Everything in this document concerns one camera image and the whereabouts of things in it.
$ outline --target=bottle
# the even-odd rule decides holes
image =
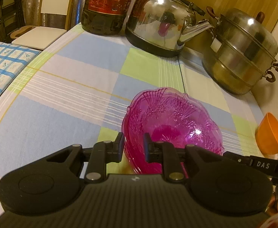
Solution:
[[[130,2],[131,0],[85,0],[82,28],[101,35],[119,33]]]

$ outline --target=black kettle base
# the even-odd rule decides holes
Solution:
[[[132,33],[127,27],[125,28],[125,35],[127,40],[135,47],[140,48],[141,50],[147,51],[151,54],[157,55],[157,56],[163,56],[163,57],[174,57],[179,55],[179,53],[182,51],[172,51],[160,48],[156,45],[153,45],[140,37],[136,36],[134,33]]]

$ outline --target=purple translucent plastic bowl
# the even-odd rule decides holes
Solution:
[[[170,87],[138,93],[122,122],[125,154],[136,173],[161,173],[161,164],[146,163],[143,134],[175,147],[194,144],[222,155],[222,135],[207,110],[197,100]]]

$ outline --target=orange cup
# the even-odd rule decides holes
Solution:
[[[267,113],[261,121],[256,142],[263,154],[278,154],[278,121],[271,113]]]

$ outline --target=kettle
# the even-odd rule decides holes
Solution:
[[[126,23],[128,41],[149,53],[173,57],[184,43],[213,28],[208,20],[196,23],[195,11],[205,12],[187,0],[136,0]]]

